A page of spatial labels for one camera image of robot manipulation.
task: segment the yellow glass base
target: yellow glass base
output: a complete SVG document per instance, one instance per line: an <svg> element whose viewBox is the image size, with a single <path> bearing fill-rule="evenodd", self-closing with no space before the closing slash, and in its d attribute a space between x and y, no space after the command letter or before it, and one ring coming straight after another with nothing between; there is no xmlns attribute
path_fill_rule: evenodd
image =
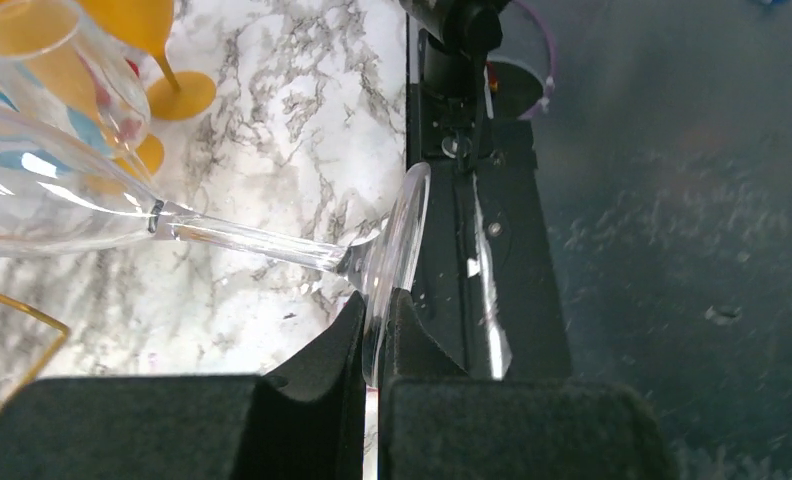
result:
<svg viewBox="0 0 792 480"><path fill-rule="evenodd" d="M161 143L160 139L154 135L146 136L143 143L137 147L136 153L137 156L140 157L140 160L143 161L143 165L146 167L146 170L149 171L149 174L154 175L157 173L163 163L163 143ZM125 160L117 158L116 164L122 167L122 169L128 172L132 177L137 179L142 177L142 175L137 174Z"/></svg>
<svg viewBox="0 0 792 480"><path fill-rule="evenodd" d="M4 400L4 402L2 402L0 406L1 412L1 409L4 408L4 405L10 401L10 399L13 398L14 395L16 395L16 393L22 389L22 387L34 381L34 379L37 378L37 375L39 375L46 365L51 362L52 358L54 358L57 352L63 347L63 344L66 343L66 339L69 338L70 330L69 327L63 323L55 320L36 308L25 305L24 303L18 302L2 294L0 294L0 303L34 317L34 319L38 322L45 323L49 327L57 330L59 333L57 338L51 343L51 345L48 346L48 348L46 348L46 351L43 352L43 355L40 357L37 363L32 365L31 368L25 372L25 375L22 376L22 379L19 381L19 384L16 386L16 388L14 388Z"/></svg>
<svg viewBox="0 0 792 480"><path fill-rule="evenodd" d="M180 90L161 79L146 91L153 116L161 120L184 120L203 112L216 98L216 84L204 73L176 72L175 78Z"/></svg>

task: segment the black mount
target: black mount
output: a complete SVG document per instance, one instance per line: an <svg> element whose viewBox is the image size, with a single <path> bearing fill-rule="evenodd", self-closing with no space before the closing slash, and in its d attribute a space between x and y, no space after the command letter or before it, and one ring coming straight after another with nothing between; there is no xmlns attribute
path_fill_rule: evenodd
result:
<svg viewBox="0 0 792 480"><path fill-rule="evenodd" d="M469 81L471 60L410 18L408 36L408 166L432 168L412 289L419 318L472 378L490 378L481 282L467 270L476 258L478 205L493 257L498 320L513 355L506 378L567 378L572 365L535 181L531 124L485 116L475 164L468 151L452 155L453 142L471 143L476 101L483 97Z"/></svg>
<svg viewBox="0 0 792 480"><path fill-rule="evenodd" d="M631 391L471 380L408 292L391 301L379 478L675 478ZM0 415L0 480L360 479L363 318L356 294L262 377L38 381Z"/></svg>

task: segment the glass base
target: glass base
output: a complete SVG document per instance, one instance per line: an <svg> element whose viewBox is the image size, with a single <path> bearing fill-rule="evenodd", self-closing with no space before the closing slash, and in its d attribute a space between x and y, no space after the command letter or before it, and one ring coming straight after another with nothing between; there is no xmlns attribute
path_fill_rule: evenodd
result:
<svg viewBox="0 0 792 480"><path fill-rule="evenodd" d="M402 182L402 191L384 232L374 240L364 272L367 317L363 337L364 379L378 388L382 345L390 315L393 290L411 290L417 269L423 228L425 227L431 167L420 163L411 167Z"/></svg>
<svg viewBox="0 0 792 480"><path fill-rule="evenodd" d="M163 143L154 135L147 135L136 151L150 175L154 175L160 169L163 163L163 152ZM125 159L117 158L116 164L128 172L128 175L142 180L143 176L135 172Z"/></svg>
<svg viewBox="0 0 792 480"><path fill-rule="evenodd" d="M161 120L184 120L203 112L216 98L216 84L201 72L176 72L181 90L166 79L158 80L146 91L152 116Z"/></svg>

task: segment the black foam pad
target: black foam pad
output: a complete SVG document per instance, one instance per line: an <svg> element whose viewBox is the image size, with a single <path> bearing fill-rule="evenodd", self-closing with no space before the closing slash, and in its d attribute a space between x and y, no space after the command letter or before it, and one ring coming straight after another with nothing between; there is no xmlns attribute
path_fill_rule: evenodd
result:
<svg viewBox="0 0 792 480"><path fill-rule="evenodd" d="M0 415L0 480L232 478L253 377L41 380Z"/></svg>
<svg viewBox="0 0 792 480"><path fill-rule="evenodd" d="M386 391L381 478L678 478L652 411L622 386L403 378Z"/></svg>

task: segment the wire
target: wire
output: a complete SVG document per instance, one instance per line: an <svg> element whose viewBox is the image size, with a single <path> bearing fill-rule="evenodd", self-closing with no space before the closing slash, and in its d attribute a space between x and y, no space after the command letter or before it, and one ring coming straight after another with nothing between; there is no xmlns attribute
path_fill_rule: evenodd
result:
<svg viewBox="0 0 792 480"><path fill-rule="evenodd" d="M549 97L555 91L555 78L558 74L558 46L555 41L555 35L549 29L549 24L543 19L543 16L536 8L526 3L526 0L513 0L513 2L522 8L531 20L537 25L537 28L543 32L543 38L546 39L546 51L549 55L549 75L546 77L543 85L543 96L535 102L534 105L529 107L528 110L523 112L519 120L531 120L538 111L546 112L549 109Z"/></svg>

